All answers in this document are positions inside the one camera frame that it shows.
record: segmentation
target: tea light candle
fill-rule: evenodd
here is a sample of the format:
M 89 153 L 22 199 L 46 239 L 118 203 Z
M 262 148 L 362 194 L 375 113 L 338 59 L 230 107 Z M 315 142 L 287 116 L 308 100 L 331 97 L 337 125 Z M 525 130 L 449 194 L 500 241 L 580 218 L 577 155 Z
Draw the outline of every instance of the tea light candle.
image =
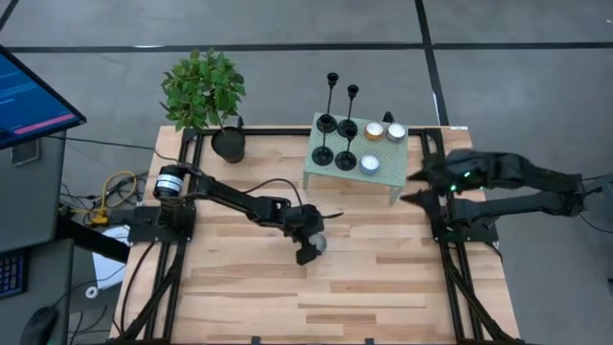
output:
M 373 141 L 379 140 L 383 138 L 383 125 L 378 122 L 370 122 L 366 125 L 366 130 L 364 132 L 366 139 Z
M 360 171 L 366 175 L 372 175 L 379 170 L 379 159 L 371 154 L 365 154 L 360 158 Z
M 393 123 L 387 127 L 387 139 L 392 143 L 400 143 L 406 136 L 406 129 L 403 125 Z

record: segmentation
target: monitor stand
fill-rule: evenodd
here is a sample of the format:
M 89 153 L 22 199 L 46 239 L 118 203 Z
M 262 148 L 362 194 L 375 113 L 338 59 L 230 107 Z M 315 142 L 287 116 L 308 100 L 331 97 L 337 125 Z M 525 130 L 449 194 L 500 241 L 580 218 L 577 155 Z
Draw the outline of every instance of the monitor stand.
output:
M 22 166 L 40 159 L 40 138 L 11 148 L 11 164 Z

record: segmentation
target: white paper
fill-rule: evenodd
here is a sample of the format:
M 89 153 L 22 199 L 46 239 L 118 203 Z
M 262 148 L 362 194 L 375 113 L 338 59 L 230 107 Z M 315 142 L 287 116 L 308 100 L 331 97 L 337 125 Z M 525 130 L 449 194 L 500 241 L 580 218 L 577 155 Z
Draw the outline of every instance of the white paper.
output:
M 105 230 L 102 234 L 127 244 L 128 232 L 128 226 L 118 226 L 112 229 Z M 92 258 L 94 259 L 96 279 L 99 280 L 98 288 L 100 290 L 110 288 L 116 284 L 121 283 L 124 280 L 125 268 L 115 273 L 111 278 L 100 282 L 100 279 L 108 278 L 111 274 L 120 269 L 124 264 L 108 259 L 98 253 L 92 253 Z

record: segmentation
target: black flower pot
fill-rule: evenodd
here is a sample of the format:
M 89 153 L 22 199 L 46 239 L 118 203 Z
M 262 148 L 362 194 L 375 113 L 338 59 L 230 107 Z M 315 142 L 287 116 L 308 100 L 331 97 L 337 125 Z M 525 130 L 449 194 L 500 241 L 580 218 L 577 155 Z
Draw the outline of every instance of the black flower pot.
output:
M 223 131 L 213 134 L 211 146 L 226 162 L 235 164 L 245 156 L 245 134 L 242 132 L 242 119 L 238 119 L 238 127 L 225 126 Z

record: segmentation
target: keyboard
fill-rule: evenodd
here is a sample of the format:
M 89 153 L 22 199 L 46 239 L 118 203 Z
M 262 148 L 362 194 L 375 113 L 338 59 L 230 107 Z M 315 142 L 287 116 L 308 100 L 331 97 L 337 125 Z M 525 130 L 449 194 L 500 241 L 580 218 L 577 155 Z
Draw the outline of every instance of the keyboard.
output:
M 0 298 L 26 291 L 26 268 L 24 250 L 0 254 Z

